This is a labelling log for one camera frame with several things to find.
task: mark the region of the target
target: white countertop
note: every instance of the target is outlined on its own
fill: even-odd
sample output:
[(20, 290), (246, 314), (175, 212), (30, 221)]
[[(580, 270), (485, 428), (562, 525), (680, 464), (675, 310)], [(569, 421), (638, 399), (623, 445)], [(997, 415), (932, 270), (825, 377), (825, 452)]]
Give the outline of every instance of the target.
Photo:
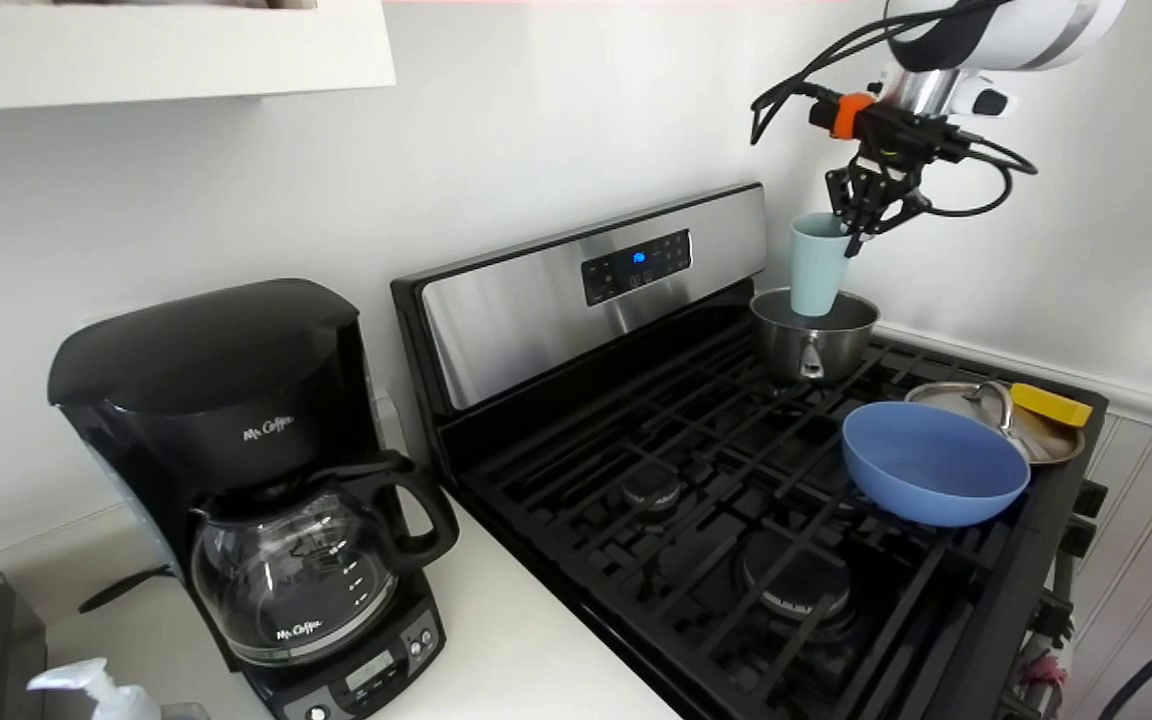
[[(469, 510), (456, 549), (428, 567), (447, 642), (379, 720), (513, 720), (606, 715), (674, 720), (675, 711), (612, 657), (540, 579), (531, 579)], [(129, 515), (91, 515), (0, 567), (50, 625), (53, 663), (107, 657), (120, 683), (144, 683), (161, 702), (205, 702), (214, 720), (270, 711), (231, 675), (195, 605), (175, 579), (148, 579), (75, 614), (95, 586), (148, 567), (152, 549)], [(50, 701), (50, 720), (75, 701)]]

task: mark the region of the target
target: black coffee maker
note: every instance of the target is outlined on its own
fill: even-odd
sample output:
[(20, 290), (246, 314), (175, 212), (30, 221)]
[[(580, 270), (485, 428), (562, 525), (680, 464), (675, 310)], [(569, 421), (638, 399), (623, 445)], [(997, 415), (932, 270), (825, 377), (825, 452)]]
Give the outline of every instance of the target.
[(370, 715), (444, 647), (420, 567), (456, 515), (379, 449), (348, 298), (270, 278), (115, 314), (62, 342), (50, 399), (134, 486), (271, 715)]

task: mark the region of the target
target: gas stove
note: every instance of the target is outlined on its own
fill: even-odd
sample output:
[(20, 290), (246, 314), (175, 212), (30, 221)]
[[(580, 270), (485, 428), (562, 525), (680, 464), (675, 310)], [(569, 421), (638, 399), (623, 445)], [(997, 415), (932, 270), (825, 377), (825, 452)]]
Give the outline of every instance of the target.
[(981, 529), (868, 503), (842, 458), (851, 408), (1031, 377), (875, 335), (850, 381), (767, 384), (759, 216), (740, 188), (399, 278), (442, 478), (684, 715), (1031, 715), (1018, 647), (1067, 625), (1044, 576), (1086, 458)]

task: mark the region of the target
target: black stovetop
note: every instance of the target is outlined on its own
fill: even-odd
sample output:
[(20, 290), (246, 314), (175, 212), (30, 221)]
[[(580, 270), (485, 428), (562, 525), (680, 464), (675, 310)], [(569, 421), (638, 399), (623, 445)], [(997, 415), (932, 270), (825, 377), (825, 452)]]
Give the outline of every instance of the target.
[(1086, 458), (959, 530), (842, 464), (851, 408), (986, 377), (1022, 381), (872, 340), (842, 384), (774, 387), (733, 322), (447, 486), (684, 715), (997, 715)]

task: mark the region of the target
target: yellow object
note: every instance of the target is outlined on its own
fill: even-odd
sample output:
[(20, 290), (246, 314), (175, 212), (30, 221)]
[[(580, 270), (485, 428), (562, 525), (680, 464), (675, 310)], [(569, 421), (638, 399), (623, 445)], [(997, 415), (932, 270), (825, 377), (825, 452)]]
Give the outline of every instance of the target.
[(1066, 422), (1066, 428), (1086, 428), (1093, 421), (1093, 405), (1058, 394), (1058, 392), (1036, 387), (1036, 384), (1011, 384), (1011, 405), (1029, 408), (1051, 422)]

